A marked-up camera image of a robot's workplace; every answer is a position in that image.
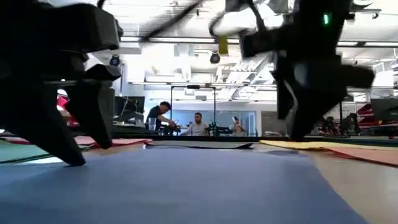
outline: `blue mat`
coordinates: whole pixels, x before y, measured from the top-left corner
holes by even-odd
[[[307,157],[198,149],[1,165],[0,208],[2,224],[366,223]]]

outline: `floor mat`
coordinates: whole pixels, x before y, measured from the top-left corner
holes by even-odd
[[[217,150],[0,166],[0,207],[4,224],[366,223],[307,157]]]
[[[152,141],[149,146],[181,146],[197,149],[250,149],[249,142]]]
[[[48,152],[43,149],[28,144],[13,144],[0,140],[0,162],[16,162],[19,160],[29,160],[40,156],[47,156]]]
[[[14,144],[30,144],[29,141],[19,138],[19,137],[3,137],[3,139],[14,143]],[[78,145],[81,146],[88,146],[88,145],[94,145],[95,147],[98,147],[96,142],[94,141],[93,138],[89,136],[77,136],[75,137],[75,141]],[[143,144],[147,142],[151,142],[151,139],[113,139],[113,146],[125,146],[125,145],[130,145],[130,144]]]
[[[360,149],[398,151],[398,147],[364,146],[364,145],[355,145],[355,144],[342,144],[336,142],[289,142],[289,141],[260,140],[260,143],[267,144],[269,146],[277,146],[277,147],[285,147],[288,149],[301,149],[301,150],[319,150],[319,149],[328,149],[329,147],[355,147]]]
[[[398,166],[398,151],[329,147],[329,150],[347,159],[359,159],[389,166]]]

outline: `white shirt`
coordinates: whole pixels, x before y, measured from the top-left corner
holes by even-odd
[[[208,133],[206,128],[207,124],[201,122],[200,124],[193,123],[188,127],[188,130],[181,133],[181,135],[190,135],[190,136],[207,136]]]

